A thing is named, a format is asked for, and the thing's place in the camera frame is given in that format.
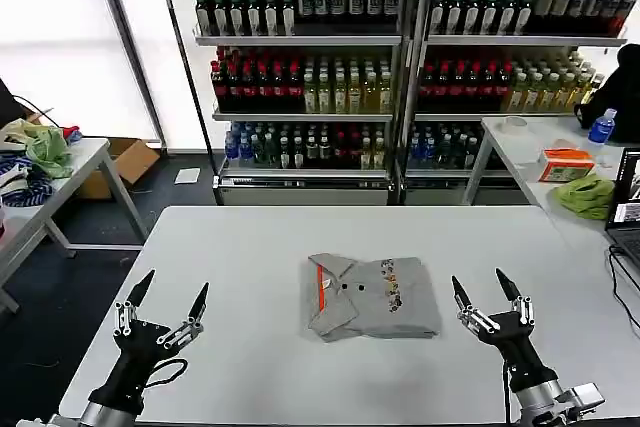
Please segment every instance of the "green cloth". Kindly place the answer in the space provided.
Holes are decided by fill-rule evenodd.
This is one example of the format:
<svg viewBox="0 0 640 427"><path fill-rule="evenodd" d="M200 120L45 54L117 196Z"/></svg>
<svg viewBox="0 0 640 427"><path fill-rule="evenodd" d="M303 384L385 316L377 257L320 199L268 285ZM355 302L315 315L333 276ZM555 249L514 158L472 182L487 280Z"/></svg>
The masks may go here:
<svg viewBox="0 0 640 427"><path fill-rule="evenodd" d="M14 120L3 127L2 132L27 146L27 158L44 170L52 179L71 177L68 167L71 154L62 129L47 125L35 125L23 119Z"/></svg>
<svg viewBox="0 0 640 427"><path fill-rule="evenodd" d="M589 174L556 187L552 192L560 204L579 217L604 220L609 212L614 185L609 179Z"/></svg>

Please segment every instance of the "laptop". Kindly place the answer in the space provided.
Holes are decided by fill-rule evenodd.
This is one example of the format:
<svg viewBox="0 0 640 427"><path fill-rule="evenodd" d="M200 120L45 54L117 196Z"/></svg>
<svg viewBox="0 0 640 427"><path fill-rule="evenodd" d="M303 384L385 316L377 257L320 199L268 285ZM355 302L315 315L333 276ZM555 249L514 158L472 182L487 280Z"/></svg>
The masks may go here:
<svg viewBox="0 0 640 427"><path fill-rule="evenodd" d="M640 268L640 147L622 153L605 230Z"/></svg>

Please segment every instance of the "black cable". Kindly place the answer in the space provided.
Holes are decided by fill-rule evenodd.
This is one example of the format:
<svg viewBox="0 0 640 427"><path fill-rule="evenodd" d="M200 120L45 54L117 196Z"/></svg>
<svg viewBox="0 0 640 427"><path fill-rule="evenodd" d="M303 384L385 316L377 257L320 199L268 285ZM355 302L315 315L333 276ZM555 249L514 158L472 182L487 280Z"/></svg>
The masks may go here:
<svg viewBox="0 0 640 427"><path fill-rule="evenodd" d="M511 426L511 391L509 390L509 367L502 364L502 388L504 389L504 423Z"/></svg>
<svg viewBox="0 0 640 427"><path fill-rule="evenodd" d="M151 371L151 375L155 374L160 369L164 369L165 367L167 367L169 365L173 365L173 364L181 364L182 367L180 367L177 370L177 372L175 374L173 374L171 377L169 377L167 379L156 380L155 382L151 382L150 384L145 385L144 388L147 389L147 388L153 387L155 385L170 384L171 382L176 380L178 377L180 377L182 374L184 374L186 372L186 370L187 370L187 367L189 366L189 362L187 362L185 359L171 359L171 360L167 360L166 362L162 362L161 364L156 365L153 368L153 370Z"/></svg>
<svg viewBox="0 0 640 427"><path fill-rule="evenodd" d="M38 107L36 107L36 105L31 102L30 100L25 99L24 97L21 97L20 95L14 95L13 96L14 99L20 99L24 102L26 102L27 104L29 104L31 107L33 107L34 109L36 109L38 112L40 112L44 117L46 117L47 119L49 119L51 121L51 123L53 125L55 125L56 127L58 127L59 129L61 128L55 120L53 120L51 117L49 117L47 114L45 114L43 111L41 111Z"/></svg>
<svg viewBox="0 0 640 427"><path fill-rule="evenodd" d="M632 322L638 329L640 329L640 323L636 320L636 318L631 313L631 310L629 309L627 304L625 304L624 300L622 300L622 297L620 297L620 295L618 294L618 279L616 277L616 271L613 268L612 259L614 259L616 261L618 266L624 271L625 274L627 274L627 277L629 277L631 282L633 282L633 285L635 285L636 289L638 289L638 292L640 292L640 286L635 281L635 279L633 277L631 277L631 274L629 273L629 271L624 267L624 265L622 265L622 262L620 262L620 260L618 259L617 256L619 254L623 254L623 252L620 250L619 247L614 246L614 245L609 247L609 266L611 267L611 276L613 278L613 296L620 303L620 305L622 305L622 308L627 313L627 317L629 318L629 322Z"/></svg>

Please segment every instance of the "cardboard box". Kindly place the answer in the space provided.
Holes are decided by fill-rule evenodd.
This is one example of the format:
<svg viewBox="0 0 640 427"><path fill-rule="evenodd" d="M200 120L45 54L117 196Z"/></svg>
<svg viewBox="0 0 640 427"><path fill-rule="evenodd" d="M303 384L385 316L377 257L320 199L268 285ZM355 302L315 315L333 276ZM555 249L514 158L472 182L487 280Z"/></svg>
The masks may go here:
<svg viewBox="0 0 640 427"><path fill-rule="evenodd" d="M133 186L160 156L138 139L110 138L109 155L125 186ZM111 191L102 172L92 172L77 190L82 199L110 199Z"/></svg>

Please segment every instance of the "paper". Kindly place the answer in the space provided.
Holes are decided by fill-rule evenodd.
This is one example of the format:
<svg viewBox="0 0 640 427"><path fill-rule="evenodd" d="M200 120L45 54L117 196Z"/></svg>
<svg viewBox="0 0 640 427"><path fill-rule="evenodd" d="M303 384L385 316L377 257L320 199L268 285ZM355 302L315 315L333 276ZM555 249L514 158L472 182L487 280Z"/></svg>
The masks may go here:
<svg viewBox="0 0 640 427"><path fill-rule="evenodd" d="M198 182L200 176L200 169L180 169L174 184L195 184Z"/></svg>

